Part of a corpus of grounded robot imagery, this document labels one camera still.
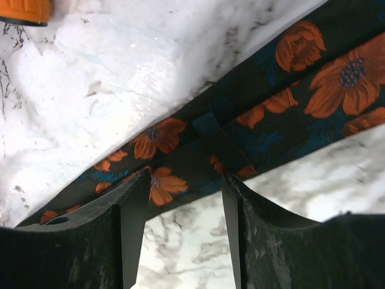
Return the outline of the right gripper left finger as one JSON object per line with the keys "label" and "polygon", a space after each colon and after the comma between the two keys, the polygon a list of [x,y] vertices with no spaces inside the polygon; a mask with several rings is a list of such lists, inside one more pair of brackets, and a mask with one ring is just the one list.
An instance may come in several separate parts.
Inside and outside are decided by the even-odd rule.
{"label": "right gripper left finger", "polygon": [[1,287],[131,288],[151,185],[148,169],[45,225],[1,229]]}

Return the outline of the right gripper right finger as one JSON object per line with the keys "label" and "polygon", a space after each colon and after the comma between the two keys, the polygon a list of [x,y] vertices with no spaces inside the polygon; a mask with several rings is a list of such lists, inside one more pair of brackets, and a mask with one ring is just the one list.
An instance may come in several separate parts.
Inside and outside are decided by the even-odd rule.
{"label": "right gripper right finger", "polygon": [[237,288],[383,288],[384,216],[317,222],[250,190],[231,173],[222,196]]}

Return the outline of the black orange floral tie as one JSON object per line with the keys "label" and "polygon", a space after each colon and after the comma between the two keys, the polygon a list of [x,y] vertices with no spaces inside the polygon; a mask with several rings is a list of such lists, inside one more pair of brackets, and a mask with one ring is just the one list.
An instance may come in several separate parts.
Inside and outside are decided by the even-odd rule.
{"label": "black orange floral tie", "polygon": [[148,218],[384,123],[384,2],[328,1],[21,222],[45,224],[151,172]]}

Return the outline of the orange handled screwdriver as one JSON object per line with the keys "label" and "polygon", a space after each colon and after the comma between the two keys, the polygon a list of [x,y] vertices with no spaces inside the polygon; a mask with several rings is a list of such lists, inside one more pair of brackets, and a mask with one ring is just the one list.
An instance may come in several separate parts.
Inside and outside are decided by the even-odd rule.
{"label": "orange handled screwdriver", "polygon": [[51,13],[50,0],[0,0],[1,22],[44,27]]}

